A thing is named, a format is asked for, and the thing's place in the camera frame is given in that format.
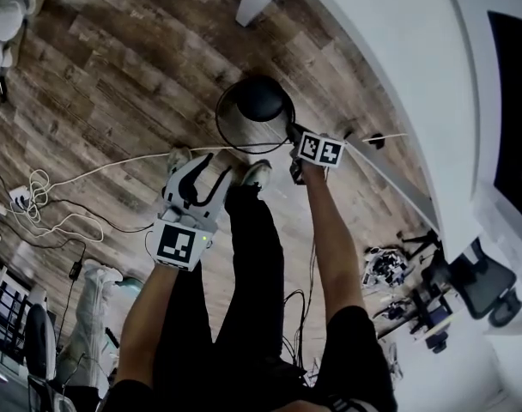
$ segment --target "white table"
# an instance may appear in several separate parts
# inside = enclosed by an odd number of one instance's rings
[[[242,0],[246,26],[271,0]],[[423,196],[353,136],[349,152],[370,162],[420,213],[452,261],[479,235],[472,211],[476,93],[452,0],[320,0],[360,49],[403,120],[428,182]]]

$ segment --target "desk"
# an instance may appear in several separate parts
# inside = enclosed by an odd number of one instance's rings
[[[271,0],[242,0],[246,26]],[[372,164],[442,239],[452,261],[480,234],[471,198],[478,120],[468,46],[452,0],[320,0],[358,46],[404,123],[428,182],[425,197],[362,142]]]

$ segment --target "wooden floor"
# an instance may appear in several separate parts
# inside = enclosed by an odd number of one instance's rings
[[[297,120],[318,132],[360,137],[401,132],[396,113],[362,55],[317,0],[276,0],[248,28],[234,17],[240,0],[47,0],[30,22],[18,66],[7,75],[9,103],[0,110],[0,167],[9,188],[27,184],[35,168],[52,182],[110,161],[168,151],[174,145],[221,144],[214,108],[222,92],[249,74],[275,77],[292,97]],[[389,140],[385,155],[422,190],[421,169],[408,138]],[[289,148],[269,154],[276,167],[264,194],[286,256],[286,289],[308,288],[312,224],[304,188],[288,174]],[[203,182],[213,184],[226,166],[251,161],[222,151]],[[52,191],[52,198],[86,204],[121,227],[147,226],[160,208],[166,161],[151,159],[107,169]],[[423,232],[414,211],[373,169],[348,154],[328,183],[359,253],[368,245],[396,243],[396,233]],[[0,183],[0,200],[4,198]],[[70,211],[45,210],[53,225]],[[6,222],[16,226],[12,217]],[[215,337],[234,289],[228,216],[204,257],[204,286]],[[65,226],[95,234],[79,222]],[[102,244],[88,243],[86,257],[145,279],[153,262],[145,233],[122,234],[104,225]],[[79,245],[44,251],[20,242],[4,225],[0,256],[29,282],[46,287],[62,317],[67,277]],[[37,240],[57,244],[53,234]],[[82,288],[70,300],[63,337],[75,322]],[[367,294],[370,312],[385,295]],[[299,300],[290,301],[285,332],[299,323]],[[306,326],[306,362],[319,356],[325,338],[319,280]]]

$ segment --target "black pants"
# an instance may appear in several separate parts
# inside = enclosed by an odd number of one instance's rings
[[[216,385],[230,367],[282,352],[284,258],[272,215],[251,186],[231,189],[225,208],[235,289],[219,336],[213,343],[198,264],[179,272],[156,351],[155,394],[176,410],[196,409],[206,399],[203,388]]]

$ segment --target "black screen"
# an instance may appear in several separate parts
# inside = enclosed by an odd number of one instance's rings
[[[495,187],[522,214],[522,20],[489,13],[501,76],[501,145]]]

